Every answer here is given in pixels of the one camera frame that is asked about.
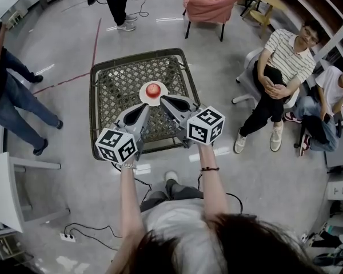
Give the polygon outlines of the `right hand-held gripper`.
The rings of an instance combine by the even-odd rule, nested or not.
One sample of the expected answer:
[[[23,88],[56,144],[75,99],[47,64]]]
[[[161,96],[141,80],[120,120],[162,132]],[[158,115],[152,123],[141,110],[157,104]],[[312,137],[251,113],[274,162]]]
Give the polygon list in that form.
[[[163,95],[160,105],[178,123],[177,138],[186,148],[193,143],[212,144],[222,134],[226,118],[212,106],[201,109],[194,100],[182,95]]]

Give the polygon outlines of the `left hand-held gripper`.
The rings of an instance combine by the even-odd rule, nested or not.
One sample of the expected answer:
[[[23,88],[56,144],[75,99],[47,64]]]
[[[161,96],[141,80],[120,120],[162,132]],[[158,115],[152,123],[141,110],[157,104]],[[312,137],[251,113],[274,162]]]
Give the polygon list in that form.
[[[150,116],[150,106],[136,104],[119,114],[113,128],[104,128],[95,142],[103,160],[122,165],[143,152],[142,133]]]

